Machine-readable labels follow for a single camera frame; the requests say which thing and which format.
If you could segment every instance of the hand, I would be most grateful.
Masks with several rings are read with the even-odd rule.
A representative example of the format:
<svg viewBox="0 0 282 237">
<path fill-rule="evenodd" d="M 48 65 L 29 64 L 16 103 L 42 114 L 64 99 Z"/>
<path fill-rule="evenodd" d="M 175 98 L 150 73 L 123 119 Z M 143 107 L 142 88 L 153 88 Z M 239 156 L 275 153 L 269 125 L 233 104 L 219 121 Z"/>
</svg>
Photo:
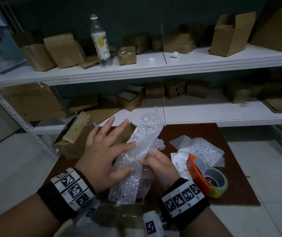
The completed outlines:
<svg viewBox="0 0 282 237">
<path fill-rule="evenodd" d="M 85 175 L 96 193 L 109 189 L 113 184 L 122 181 L 134 171 L 132 167 L 126 167 L 115 172 L 112 170 L 113 160 L 136 144 L 130 142 L 113 146 L 117 136 L 123 132 L 129 123 L 129 120 L 125 119 L 123 123 L 106 135 L 114 120 L 115 117 L 112 116 L 100 131 L 98 131 L 99 127 L 96 126 L 90 132 L 86 141 L 85 153 L 75 165 L 75 168 Z"/>
<path fill-rule="evenodd" d="M 161 187 L 162 191 L 166 191 L 176 180 L 180 178 L 178 171 L 171 160 L 161 151 L 155 151 L 145 159 L 141 160 L 144 166 L 150 166 L 154 171 L 155 180 Z"/>
</svg>

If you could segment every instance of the person's left hand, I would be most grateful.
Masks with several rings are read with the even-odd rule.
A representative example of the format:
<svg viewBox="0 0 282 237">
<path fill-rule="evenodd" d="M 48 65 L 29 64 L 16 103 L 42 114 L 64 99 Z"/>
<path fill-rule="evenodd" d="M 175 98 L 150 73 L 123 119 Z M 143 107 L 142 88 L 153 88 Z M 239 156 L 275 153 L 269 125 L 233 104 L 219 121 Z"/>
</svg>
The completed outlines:
<svg viewBox="0 0 282 237">
<path fill-rule="evenodd" d="M 132 167 L 126 167 L 115 172 L 112 170 L 113 160 L 136 144 L 130 142 L 113 146 L 118 135 L 123 132 L 129 123 L 129 120 L 125 119 L 123 123 L 106 135 L 114 120 L 115 117 L 112 116 L 100 131 L 98 131 L 99 127 L 96 126 L 90 132 L 86 141 L 85 153 L 75 165 L 75 168 L 85 175 L 96 193 L 109 189 L 134 171 Z"/>
</svg>

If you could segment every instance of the plastic bottle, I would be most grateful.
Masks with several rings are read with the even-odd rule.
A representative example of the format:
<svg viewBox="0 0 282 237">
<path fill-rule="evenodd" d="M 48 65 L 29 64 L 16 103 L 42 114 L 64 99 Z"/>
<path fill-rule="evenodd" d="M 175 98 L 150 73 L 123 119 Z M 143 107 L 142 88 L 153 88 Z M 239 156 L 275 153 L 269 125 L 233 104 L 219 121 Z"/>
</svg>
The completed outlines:
<svg viewBox="0 0 282 237">
<path fill-rule="evenodd" d="M 90 33 L 95 44 L 98 57 L 100 59 L 100 65 L 101 67 L 110 67 L 113 65 L 114 60 L 110 57 L 106 32 L 99 23 L 97 15 L 92 14 L 90 16 L 90 19 L 92 20 Z"/>
</svg>

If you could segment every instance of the forearm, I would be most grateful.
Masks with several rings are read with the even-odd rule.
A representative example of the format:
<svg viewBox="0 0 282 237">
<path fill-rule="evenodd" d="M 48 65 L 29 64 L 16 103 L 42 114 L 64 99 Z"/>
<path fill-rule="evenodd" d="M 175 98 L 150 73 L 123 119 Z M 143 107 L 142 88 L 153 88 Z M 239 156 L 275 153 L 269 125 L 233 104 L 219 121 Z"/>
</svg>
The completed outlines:
<svg viewBox="0 0 282 237">
<path fill-rule="evenodd" d="M 233 237 L 225 225 L 207 207 L 186 228 L 180 231 L 180 237 Z"/>
<path fill-rule="evenodd" d="M 0 215 L 0 237 L 53 236 L 60 226 L 38 194 Z"/>
</svg>

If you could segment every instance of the person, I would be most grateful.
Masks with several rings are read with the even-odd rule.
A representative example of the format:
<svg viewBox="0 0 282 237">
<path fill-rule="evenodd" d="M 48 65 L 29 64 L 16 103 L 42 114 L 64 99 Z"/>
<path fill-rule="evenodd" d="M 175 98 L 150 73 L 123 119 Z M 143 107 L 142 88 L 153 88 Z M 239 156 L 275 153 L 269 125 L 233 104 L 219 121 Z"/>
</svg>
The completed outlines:
<svg viewBox="0 0 282 237">
<path fill-rule="evenodd" d="M 107 134 L 114 120 L 115 118 L 111 117 L 100 130 L 97 126 L 91 131 L 87 138 L 85 153 L 76 163 L 74 170 L 68 169 L 61 174 L 68 174 L 69 171 L 72 171 L 73 176 L 78 174 L 80 180 L 83 180 L 82 184 L 88 187 L 87 195 L 98 194 L 109 189 L 113 184 L 122 181 L 134 171 L 131 167 L 117 171 L 112 169 L 112 163 L 116 157 L 136 145 L 135 142 L 113 145 L 117 136 L 129 123 L 126 119 Z M 166 192 L 166 196 L 170 194 L 168 192 L 179 189 L 181 184 L 183 186 L 187 182 L 187 180 L 180 178 L 173 163 L 160 151 L 152 153 L 141 162 L 153 170 L 155 182 Z M 71 174 L 68 175 L 68 181 L 71 179 Z M 58 182 L 52 181 L 40 188 L 36 194 L 1 214 L 0 236 L 53 236 L 64 221 L 76 216 L 77 212 L 74 211 L 76 209 L 74 205 L 68 205 L 58 191 L 61 186 L 64 187 L 61 185 L 61 175 L 55 177 L 59 180 Z M 77 203 L 75 201 L 72 203 L 77 205 L 85 202 L 85 199 L 78 200 L 79 198 Z M 196 207 L 198 206 L 196 204 L 183 213 L 177 213 L 175 218 L 170 217 L 162 203 L 160 205 L 162 213 L 167 213 L 166 217 L 170 221 L 174 220 L 174 223 L 180 229 L 180 236 L 232 237 L 228 229 L 211 211 L 205 198 L 198 202 L 204 204 L 199 207 Z"/>
</svg>

